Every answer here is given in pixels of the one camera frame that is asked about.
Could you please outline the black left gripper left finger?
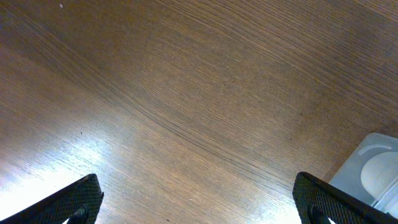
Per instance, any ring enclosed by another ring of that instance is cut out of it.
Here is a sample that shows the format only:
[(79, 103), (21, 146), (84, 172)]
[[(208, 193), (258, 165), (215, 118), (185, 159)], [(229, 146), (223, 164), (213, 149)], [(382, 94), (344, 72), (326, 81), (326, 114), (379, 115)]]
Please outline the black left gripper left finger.
[(94, 224), (103, 197), (97, 175), (88, 174), (1, 223)]

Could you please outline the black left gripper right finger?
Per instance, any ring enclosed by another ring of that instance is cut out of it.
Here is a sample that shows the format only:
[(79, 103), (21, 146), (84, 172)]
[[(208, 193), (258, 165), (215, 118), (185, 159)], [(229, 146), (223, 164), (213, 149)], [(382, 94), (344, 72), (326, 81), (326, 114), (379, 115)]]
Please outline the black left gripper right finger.
[(296, 175), (293, 192), (301, 223), (397, 224), (383, 213), (307, 172)]

